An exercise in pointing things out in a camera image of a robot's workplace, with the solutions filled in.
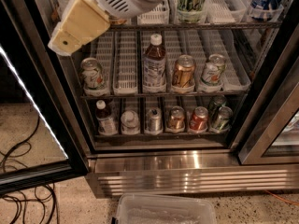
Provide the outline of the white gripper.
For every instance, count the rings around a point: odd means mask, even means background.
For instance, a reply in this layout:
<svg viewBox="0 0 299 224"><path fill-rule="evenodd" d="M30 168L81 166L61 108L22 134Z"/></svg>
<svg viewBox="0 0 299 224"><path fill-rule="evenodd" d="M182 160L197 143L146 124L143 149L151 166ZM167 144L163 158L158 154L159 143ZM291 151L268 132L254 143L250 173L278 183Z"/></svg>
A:
<svg viewBox="0 0 299 224"><path fill-rule="evenodd" d="M48 47L58 55L71 56L109 29L107 12L116 18L130 19L151 11L162 1L69 0Z"/></svg>

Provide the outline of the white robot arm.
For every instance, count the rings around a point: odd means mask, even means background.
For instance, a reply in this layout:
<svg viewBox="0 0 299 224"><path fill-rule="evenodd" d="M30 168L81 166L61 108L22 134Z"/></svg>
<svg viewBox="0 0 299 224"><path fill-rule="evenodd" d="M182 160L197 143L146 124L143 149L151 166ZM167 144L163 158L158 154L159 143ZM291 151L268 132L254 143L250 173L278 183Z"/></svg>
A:
<svg viewBox="0 0 299 224"><path fill-rule="evenodd" d="M48 47L71 56L105 33L112 19L127 20L153 10L163 0L69 0Z"/></svg>

